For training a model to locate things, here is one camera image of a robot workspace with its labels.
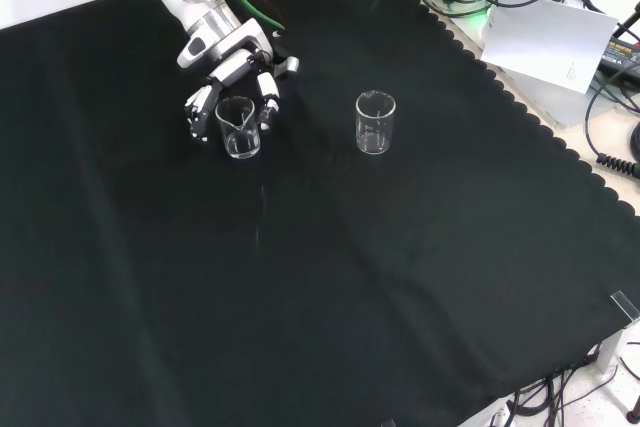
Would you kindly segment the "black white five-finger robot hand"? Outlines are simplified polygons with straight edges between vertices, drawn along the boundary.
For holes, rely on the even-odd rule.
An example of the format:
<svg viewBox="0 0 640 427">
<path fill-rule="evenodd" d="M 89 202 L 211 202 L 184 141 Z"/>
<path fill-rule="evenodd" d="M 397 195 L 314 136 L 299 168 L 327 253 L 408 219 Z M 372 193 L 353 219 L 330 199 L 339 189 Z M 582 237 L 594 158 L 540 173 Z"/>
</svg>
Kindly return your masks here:
<svg viewBox="0 0 640 427">
<path fill-rule="evenodd" d="M 250 19 L 224 37 L 209 25 L 197 27 L 178 55 L 177 64 L 184 70 L 211 66 L 204 86 L 185 103 L 190 135 L 205 143 L 209 116 L 221 95 L 249 74 L 256 76 L 263 100 L 258 126 L 262 130 L 270 129 L 273 117 L 280 110 L 276 80 L 296 74 L 300 61 L 273 49 L 258 22 Z"/>
</svg>

